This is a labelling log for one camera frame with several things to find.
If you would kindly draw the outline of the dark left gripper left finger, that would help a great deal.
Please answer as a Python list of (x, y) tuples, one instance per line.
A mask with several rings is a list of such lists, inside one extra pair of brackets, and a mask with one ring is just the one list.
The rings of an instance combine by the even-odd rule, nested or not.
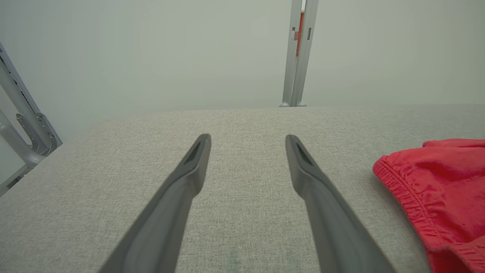
[(173, 273), (193, 199), (201, 192), (211, 135), (201, 134), (120, 240), (101, 273)]

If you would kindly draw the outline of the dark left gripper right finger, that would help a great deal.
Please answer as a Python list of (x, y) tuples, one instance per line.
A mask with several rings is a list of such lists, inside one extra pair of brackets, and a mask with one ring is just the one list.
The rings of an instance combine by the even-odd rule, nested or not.
[(285, 138), (296, 193), (305, 201), (322, 273), (394, 273), (395, 269), (296, 135)]

